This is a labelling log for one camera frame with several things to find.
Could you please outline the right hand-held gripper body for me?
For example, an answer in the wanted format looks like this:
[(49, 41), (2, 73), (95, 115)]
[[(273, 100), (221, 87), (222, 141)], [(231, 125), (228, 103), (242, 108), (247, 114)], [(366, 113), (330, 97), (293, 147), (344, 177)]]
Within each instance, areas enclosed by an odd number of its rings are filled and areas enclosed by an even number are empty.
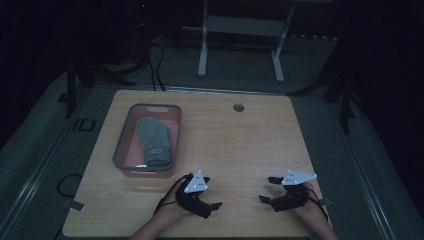
[(315, 173), (288, 170), (282, 184), (286, 190), (285, 195), (271, 200), (274, 211), (279, 212), (304, 206), (308, 200), (308, 194), (303, 183), (316, 177)]

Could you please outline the white metal stand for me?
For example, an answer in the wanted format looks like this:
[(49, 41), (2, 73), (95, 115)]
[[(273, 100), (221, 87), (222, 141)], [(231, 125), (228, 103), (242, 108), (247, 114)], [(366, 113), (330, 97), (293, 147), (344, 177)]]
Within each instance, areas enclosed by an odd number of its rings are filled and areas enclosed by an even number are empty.
[(202, 42), (197, 75), (199, 77), (204, 77), (206, 75), (209, 32), (277, 37), (278, 43), (270, 54), (276, 82), (283, 83), (285, 77), (280, 62), (280, 55), (283, 51), (285, 40), (287, 39), (295, 7), (290, 6), (288, 8), (284, 20), (265, 20), (211, 15), (208, 10), (210, 1), (211, 0), (203, 0)]

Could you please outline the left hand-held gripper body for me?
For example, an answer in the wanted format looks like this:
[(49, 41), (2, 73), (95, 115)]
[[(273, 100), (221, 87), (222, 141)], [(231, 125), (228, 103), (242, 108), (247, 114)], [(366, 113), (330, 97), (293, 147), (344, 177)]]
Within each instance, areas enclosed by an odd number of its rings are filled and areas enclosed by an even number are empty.
[(207, 181), (203, 172), (198, 170), (194, 174), (189, 173), (178, 180), (179, 187), (175, 193), (177, 203), (183, 209), (207, 219), (213, 208), (203, 202), (199, 196), (208, 189)]

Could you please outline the person's left hand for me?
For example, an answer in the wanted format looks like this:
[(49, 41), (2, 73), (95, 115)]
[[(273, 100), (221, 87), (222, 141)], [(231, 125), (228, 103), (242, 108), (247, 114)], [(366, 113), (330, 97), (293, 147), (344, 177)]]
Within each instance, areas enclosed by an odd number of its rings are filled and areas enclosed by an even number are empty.
[(175, 193), (179, 186), (180, 183), (170, 189), (170, 192), (166, 195), (162, 205), (154, 214), (154, 217), (164, 219), (168, 223), (168, 226), (190, 214), (189, 211), (182, 208), (177, 202)]

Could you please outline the black tripod stand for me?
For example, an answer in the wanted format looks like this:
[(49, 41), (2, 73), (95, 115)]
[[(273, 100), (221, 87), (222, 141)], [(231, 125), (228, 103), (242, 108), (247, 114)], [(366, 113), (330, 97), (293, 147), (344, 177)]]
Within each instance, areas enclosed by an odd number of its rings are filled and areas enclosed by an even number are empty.
[(134, 65), (113, 71), (87, 57), (70, 58), (66, 67), (66, 92), (62, 93), (58, 99), (59, 102), (66, 104), (65, 118), (69, 119), (76, 108), (76, 80), (79, 80), (83, 87), (93, 88), (96, 84), (93, 73), (96, 72), (105, 76), (111, 82), (132, 86), (133, 83), (125, 80), (123, 76), (133, 73), (139, 68), (139, 65)]
[(310, 85), (294, 91), (289, 92), (288, 96), (300, 97), (309, 92), (312, 92), (324, 85), (328, 84), (329, 87), (324, 94), (324, 100), (327, 103), (335, 103), (337, 100), (341, 100), (340, 107), (340, 118), (339, 123), (345, 134), (349, 134), (348, 122), (353, 116), (350, 108), (351, 102), (351, 88), (352, 88), (352, 76), (350, 73), (335, 73), (330, 74), (327, 77), (319, 77), (315, 82)]

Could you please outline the person's right hand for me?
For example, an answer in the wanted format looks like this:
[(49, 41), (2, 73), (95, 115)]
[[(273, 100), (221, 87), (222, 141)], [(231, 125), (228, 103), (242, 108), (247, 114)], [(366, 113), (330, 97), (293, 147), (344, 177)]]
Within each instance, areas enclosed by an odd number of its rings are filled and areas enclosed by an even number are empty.
[(309, 182), (304, 182), (303, 186), (306, 188), (308, 200), (304, 206), (295, 208), (294, 212), (309, 227), (314, 220), (326, 220), (328, 222), (325, 210), (319, 204), (318, 197), (315, 194), (313, 185)]

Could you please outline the grey tape strip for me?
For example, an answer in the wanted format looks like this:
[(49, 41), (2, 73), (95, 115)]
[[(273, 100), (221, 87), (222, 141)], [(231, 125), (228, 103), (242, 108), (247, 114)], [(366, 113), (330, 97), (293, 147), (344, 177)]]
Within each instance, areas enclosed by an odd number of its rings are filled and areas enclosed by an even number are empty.
[(84, 210), (84, 208), (85, 208), (85, 205), (84, 204), (82, 204), (80, 202), (77, 202), (77, 201), (75, 201), (73, 199), (66, 200), (63, 203), (63, 206), (66, 207), (66, 208), (68, 208), (68, 209), (71, 209), (71, 210), (74, 210), (74, 211), (78, 211), (78, 212), (82, 212)]

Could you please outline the pink basin with grey rim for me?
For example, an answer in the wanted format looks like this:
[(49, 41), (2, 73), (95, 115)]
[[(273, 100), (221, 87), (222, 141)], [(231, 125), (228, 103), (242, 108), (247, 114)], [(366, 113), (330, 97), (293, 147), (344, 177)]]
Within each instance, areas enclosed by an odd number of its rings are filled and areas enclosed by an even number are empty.
[(181, 120), (182, 110), (177, 105), (131, 106), (113, 155), (115, 167), (128, 177), (171, 177)]

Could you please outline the grey mitten with label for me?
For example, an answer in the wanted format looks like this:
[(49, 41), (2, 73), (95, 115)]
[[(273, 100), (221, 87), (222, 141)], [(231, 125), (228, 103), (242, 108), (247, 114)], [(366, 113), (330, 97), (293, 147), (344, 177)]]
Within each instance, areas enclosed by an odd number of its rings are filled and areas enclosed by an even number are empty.
[(136, 130), (143, 148), (144, 163), (149, 167), (165, 167), (171, 163), (171, 143), (168, 127), (149, 116), (136, 122)]

